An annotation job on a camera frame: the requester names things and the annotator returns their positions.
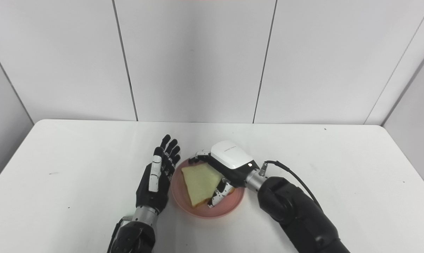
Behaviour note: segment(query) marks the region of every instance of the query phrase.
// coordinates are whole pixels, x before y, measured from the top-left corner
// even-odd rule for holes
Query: pink plate
[[[187,213],[203,218],[203,219],[214,219],[222,217],[232,212],[237,206],[239,206],[244,195],[244,188],[237,188],[235,191],[225,197],[218,205],[213,208],[209,208],[206,203],[197,206],[196,208],[191,207],[190,197],[188,197],[187,186],[183,179],[181,169],[188,166],[197,165],[188,164],[188,159],[183,161],[175,170],[173,178],[171,179],[171,192],[176,203],[179,207]]]

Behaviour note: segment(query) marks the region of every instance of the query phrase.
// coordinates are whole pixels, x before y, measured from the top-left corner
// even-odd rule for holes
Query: black cable
[[[287,171],[288,173],[290,173],[294,178],[296,178],[296,180],[304,187],[304,189],[307,191],[307,193],[310,195],[310,197],[312,198],[312,200],[315,202],[315,204],[321,209],[321,211],[323,210],[321,208],[321,205],[318,203],[318,200],[316,199],[315,195],[313,195],[312,191],[307,187],[307,185],[299,178],[298,175],[296,175],[289,167],[285,166],[283,163],[279,162],[279,161],[272,161],[272,160],[267,160],[265,161],[266,163],[271,163],[274,164],[280,168],[282,168],[283,170]]]
[[[107,248],[107,253],[110,253],[110,250],[112,249],[113,240],[115,239],[115,236],[117,235],[117,232],[120,229],[122,222],[123,218],[121,218],[120,221],[115,225],[115,228],[112,233],[112,238],[110,239],[109,247]]]

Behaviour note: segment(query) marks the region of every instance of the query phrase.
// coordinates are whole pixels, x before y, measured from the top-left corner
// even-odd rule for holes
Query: black robot forearm
[[[166,135],[154,149],[152,162],[145,167],[138,185],[136,210],[133,216],[125,216],[117,223],[107,253],[152,252],[156,243],[156,217],[167,206],[171,177],[180,160],[178,141],[170,142],[170,139],[170,135]]]
[[[287,179],[268,178],[257,197],[260,208],[279,222],[299,253],[350,253],[318,205]]]

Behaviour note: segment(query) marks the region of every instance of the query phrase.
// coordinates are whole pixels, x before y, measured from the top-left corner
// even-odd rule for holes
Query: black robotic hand
[[[136,192],[135,207],[148,206],[154,208],[159,215],[168,202],[168,190],[175,172],[175,166],[181,159],[178,155],[178,141],[166,135],[159,147],[154,149],[152,163],[146,165],[145,172]]]
[[[107,253],[152,252],[156,217],[167,206],[171,178],[180,160],[178,141],[170,139],[166,135],[154,149],[152,162],[146,166],[136,192],[135,213],[131,219],[124,217],[117,223]]]

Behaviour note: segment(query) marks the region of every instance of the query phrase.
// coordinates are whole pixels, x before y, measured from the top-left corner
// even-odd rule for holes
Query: white table
[[[38,122],[1,173],[0,253],[104,253],[115,223],[134,212],[143,169],[167,133],[183,160],[225,139],[259,165],[280,160],[352,253],[424,253],[424,182],[379,126],[74,120]],[[296,183],[272,166],[268,174]],[[296,252],[249,191],[215,220],[189,216],[170,198],[157,240],[156,253]]]

